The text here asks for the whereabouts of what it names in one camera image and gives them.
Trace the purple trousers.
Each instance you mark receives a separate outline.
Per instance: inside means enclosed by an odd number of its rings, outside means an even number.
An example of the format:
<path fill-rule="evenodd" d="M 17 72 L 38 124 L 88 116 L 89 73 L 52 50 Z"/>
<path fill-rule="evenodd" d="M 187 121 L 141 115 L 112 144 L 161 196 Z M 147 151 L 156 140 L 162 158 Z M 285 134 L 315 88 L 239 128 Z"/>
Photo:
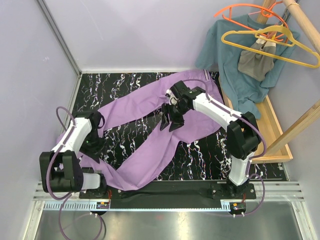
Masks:
<path fill-rule="evenodd" d="M 108 185 L 137 190 L 153 180 L 212 180 L 221 174 L 224 156 L 220 126 L 194 110 L 184 126 L 160 130 L 165 92 L 184 80 L 221 100 L 215 75 L 206 70 L 83 75 L 74 111 L 98 110 L 106 120 L 99 162 L 80 153 L 80 166 L 104 174 Z"/>

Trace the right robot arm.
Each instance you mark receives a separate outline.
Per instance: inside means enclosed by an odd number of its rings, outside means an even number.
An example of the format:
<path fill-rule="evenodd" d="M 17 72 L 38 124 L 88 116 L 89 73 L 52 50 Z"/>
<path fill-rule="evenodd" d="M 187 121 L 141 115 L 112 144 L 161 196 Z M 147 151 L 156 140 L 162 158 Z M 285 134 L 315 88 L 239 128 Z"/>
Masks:
<path fill-rule="evenodd" d="M 190 111 L 200 112 L 218 123 L 227 133 L 226 149 L 231 156 L 231 169 L 221 194 L 239 198 L 249 184 L 249 168 L 258 145 L 264 142 L 255 116 L 241 113 L 220 103 L 199 86 L 189 88 L 185 81 L 175 83 L 165 94 L 168 103 L 161 106 L 160 130 L 170 132 L 184 126 L 184 115 Z"/>

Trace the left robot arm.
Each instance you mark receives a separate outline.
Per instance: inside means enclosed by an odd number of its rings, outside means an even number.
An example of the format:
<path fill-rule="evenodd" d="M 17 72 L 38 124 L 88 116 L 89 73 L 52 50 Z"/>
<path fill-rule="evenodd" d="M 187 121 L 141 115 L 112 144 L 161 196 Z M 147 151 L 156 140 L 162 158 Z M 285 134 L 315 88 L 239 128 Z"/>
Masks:
<path fill-rule="evenodd" d="M 83 172 L 79 153 L 100 163 L 106 141 L 99 137 L 105 118 L 99 111 L 77 112 L 57 145 L 39 156 L 43 190 L 46 193 L 71 193 L 90 190 L 97 198 L 108 193 L 100 173 Z"/>

